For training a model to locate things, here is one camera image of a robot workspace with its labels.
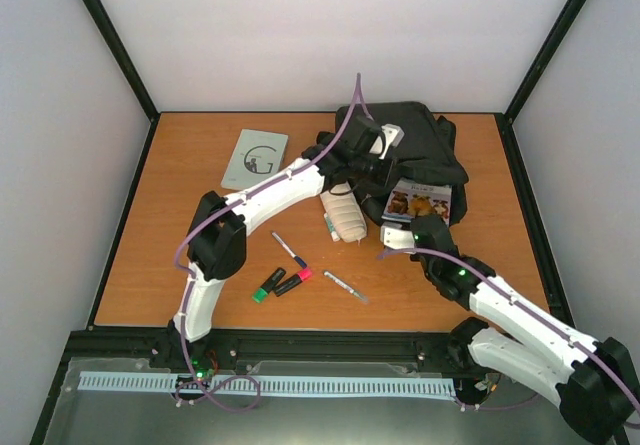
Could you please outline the purple dog picture book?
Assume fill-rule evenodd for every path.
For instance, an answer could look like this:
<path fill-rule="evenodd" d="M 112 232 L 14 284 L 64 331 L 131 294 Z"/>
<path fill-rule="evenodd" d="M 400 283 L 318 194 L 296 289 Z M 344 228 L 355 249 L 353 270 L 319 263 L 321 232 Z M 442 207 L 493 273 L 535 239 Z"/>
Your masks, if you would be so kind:
<path fill-rule="evenodd" d="M 401 179 L 389 195 L 382 219 L 409 223 L 414 218 L 436 214 L 449 224 L 451 197 L 451 186 L 425 185 Z"/>

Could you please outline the black student bag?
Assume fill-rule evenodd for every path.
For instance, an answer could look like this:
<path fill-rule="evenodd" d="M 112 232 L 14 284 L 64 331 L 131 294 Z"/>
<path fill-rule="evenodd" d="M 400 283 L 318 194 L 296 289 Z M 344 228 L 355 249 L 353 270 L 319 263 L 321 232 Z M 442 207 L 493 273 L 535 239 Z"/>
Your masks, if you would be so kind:
<path fill-rule="evenodd" d="M 389 188 L 372 184 L 360 186 L 353 179 L 349 162 L 358 157 L 379 158 L 384 138 L 382 126 L 393 124 L 404 131 L 403 140 L 387 157 L 397 160 L 399 180 L 451 186 L 450 224 L 455 225 L 464 218 L 467 213 L 465 185 L 469 176 L 454 153 L 456 126 L 453 122 L 443 116 L 435 117 L 426 105 L 416 101 L 376 103 L 366 110 L 357 106 L 350 118 L 346 117 L 347 111 L 346 107 L 339 108 L 335 130 L 320 132 L 316 144 L 303 153 L 311 160 L 329 147 L 332 140 L 337 141 L 317 163 L 325 178 L 324 191 L 343 183 L 353 185 L 353 193 L 364 214 L 373 223 L 381 225 L 383 207 L 396 185 Z"/>

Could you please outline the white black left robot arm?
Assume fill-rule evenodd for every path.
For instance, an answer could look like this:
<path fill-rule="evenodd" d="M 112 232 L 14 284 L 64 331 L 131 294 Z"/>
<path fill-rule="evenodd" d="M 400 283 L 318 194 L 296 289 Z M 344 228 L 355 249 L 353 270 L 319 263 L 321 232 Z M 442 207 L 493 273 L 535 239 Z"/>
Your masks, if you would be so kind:
<path fill-rule="evenodd" d="M 379 125 L 359 116 L 343 123 L 307 148 L 300 157 L 258 184 L 200 199 L 189 231 L 174 255 L 187 274 L 178 311 L 172 319 L 178 338 L 172 353 L 186 367 L 201 365 L 208 355 L 204 339 L 225 283 L 243 267 L 248 237 L 289 207 L 317 197 L 358 173 L 372 180 L 391 174 L 392 155 L 404 138 L 401 127 Z"/>

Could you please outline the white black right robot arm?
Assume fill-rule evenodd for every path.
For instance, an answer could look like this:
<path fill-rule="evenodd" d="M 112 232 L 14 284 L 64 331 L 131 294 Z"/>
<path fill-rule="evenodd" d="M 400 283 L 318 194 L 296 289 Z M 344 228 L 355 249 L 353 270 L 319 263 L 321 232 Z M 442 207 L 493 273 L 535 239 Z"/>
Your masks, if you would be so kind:
<path fill-rule="evenodd" d="M 438 215 L 386 222 L 381 241 L 384 256 L 408 255 L 441 296 L 472 312 L 451 333 L 460 367 L 490 368 L 526 386 L 591 444 L 633 427 L 639 378 L 622 343 L 599 341 L 536 306 L 486 263 L 461 253 Z"/>

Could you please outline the beige ribbed pencil case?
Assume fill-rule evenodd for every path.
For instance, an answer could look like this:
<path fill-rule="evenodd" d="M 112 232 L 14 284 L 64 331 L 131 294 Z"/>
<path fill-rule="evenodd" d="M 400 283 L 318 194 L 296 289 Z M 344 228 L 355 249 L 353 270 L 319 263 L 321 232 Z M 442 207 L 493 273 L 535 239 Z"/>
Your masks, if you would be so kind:
<path fill-rule="evenodd" d="M 344 243 L 360 242 L 367 236 L 367 225 L 361 208 L 348 183 L 334 186 L 320 194 L 320 200 Z"/>

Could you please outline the green white glue stick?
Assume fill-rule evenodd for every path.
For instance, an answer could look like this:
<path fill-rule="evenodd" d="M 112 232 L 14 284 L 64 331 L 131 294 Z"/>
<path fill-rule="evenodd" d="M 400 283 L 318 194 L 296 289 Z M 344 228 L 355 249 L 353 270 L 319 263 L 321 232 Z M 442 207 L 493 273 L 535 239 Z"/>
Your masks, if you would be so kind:
<path fill-rule="evenodd" d="M 323 215 L 327 229 L 329 231 L 329 234 L 331 236 L 331 239 L 333 242 L 338 242 L 340 240 L 340 237 L 338 235 L 338 233 L 336 232 L 333 222 L 331 221 L 331 219 L 329 218 L 327 213 L 324 213 Z"/>

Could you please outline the silver pen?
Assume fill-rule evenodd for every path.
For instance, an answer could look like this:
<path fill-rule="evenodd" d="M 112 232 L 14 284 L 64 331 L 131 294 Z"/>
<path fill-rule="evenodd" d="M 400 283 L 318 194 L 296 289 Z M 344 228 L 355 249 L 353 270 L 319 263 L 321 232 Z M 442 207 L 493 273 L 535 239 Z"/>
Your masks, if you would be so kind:
<path fill-rule="evenodd" d="M 349 293 L 350 295 L 354 296 L 356 299 L 360 300 L 361 302 L 363 302 L 363 303 L 368 303 L 369 302 L 368 298 L 364 294 L 362 294 L 361 292 L 356 290 L 354 287 L 352 287 L 351 285 L 349 285 L 344 280 L 340 279 L 339 277 L 337 277 L 335 274 L 331 273 L 330 271 L 324 270 L 323 271 L 323 275 L 326 278 L 328 278 L 329 280 L 331 280 L 332 282 L 334 282 L 336 285 L 341 287 L 347 293 Z"/>

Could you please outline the grey Great Gatsby book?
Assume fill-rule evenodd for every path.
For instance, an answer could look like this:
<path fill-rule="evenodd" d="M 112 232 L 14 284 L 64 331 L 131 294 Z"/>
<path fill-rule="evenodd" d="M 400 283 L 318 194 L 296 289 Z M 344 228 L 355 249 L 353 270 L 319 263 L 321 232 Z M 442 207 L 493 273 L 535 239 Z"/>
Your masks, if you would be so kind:
<path fill-rule="evenodd" d="M 243 190 L 276 174 L 289 141 L 285 134 L 243 129 L 223 175 L 221 186 Z"/>

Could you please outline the blue capped white marker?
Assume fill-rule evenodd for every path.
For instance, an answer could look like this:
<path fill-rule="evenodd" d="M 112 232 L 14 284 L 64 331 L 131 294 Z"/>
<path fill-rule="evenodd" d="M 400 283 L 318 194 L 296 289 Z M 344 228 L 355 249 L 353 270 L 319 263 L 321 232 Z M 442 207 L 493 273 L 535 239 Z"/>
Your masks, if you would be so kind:
<path fill-rule="evenodd" d="M 308 267 L 307 263 L 296 253 L 293 249 L 282 239 L 282 237 L 275 231 L 270 232 L 272 237 L 280 244 L 285 252 L 300 266 L 305 269 Z"/>

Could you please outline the pink black highlighter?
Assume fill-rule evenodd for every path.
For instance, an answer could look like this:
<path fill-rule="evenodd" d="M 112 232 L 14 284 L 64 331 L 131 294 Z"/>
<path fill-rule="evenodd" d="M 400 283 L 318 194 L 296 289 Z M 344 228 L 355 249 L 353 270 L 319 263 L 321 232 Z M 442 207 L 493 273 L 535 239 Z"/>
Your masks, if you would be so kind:
<path fill-rule="evenodd" d="M 311 276 L 312 271 L 310 268 L 301 269 L 289 278 L 285 279 L 282 283 L 278 284 L 273 289 L 273 292 L 276 297 L 280 297 L 310 279 Z"/>

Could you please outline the green black highlighter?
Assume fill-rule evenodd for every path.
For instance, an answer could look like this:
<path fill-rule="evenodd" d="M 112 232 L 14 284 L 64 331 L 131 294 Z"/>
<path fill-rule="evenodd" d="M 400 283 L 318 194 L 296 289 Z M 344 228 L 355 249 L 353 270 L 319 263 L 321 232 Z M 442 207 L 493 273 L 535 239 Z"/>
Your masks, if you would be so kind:
<path fill-rule="evenodd" d="M 278 267 L 256 290 L 252 299 L 260 304 L 264 299 L 272 292 L 274 287 L 280 283 L 286 274 L 286 270 L 282 267 Z"/>

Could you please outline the black aluminium frame rail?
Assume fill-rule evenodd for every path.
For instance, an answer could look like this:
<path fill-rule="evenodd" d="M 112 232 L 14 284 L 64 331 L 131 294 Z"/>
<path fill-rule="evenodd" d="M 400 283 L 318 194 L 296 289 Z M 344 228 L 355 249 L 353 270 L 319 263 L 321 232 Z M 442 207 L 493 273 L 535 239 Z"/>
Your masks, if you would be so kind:
<path fill-rule="evenodd" d="M 194 362 L 212 366 L 210 353 L 222 370 L 239 374 L 263 361 L 387 363 L 420 373 L 480 376 L 488 370 L 469 364 L 462 368 L 448 353 L 446 333 L 357 333 L 215 329 L 203 345 L 189 348 Z M 73 332 L 63 358 L 143 358 L 153 368 L 187 370 L 177 340 L 164 328 L 98 327 Z"/>

